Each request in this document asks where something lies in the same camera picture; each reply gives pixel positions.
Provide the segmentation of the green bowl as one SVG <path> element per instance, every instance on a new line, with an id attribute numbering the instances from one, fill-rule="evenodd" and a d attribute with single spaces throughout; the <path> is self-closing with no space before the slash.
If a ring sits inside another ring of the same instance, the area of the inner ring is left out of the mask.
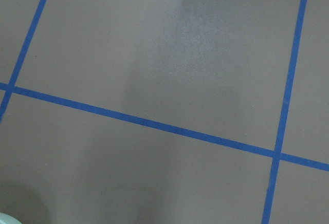
<path id="1" fill-rule="evenodd" d="M 22 224 L 22 223 L 10 215 L 0 213 L 0 224 Z"/>

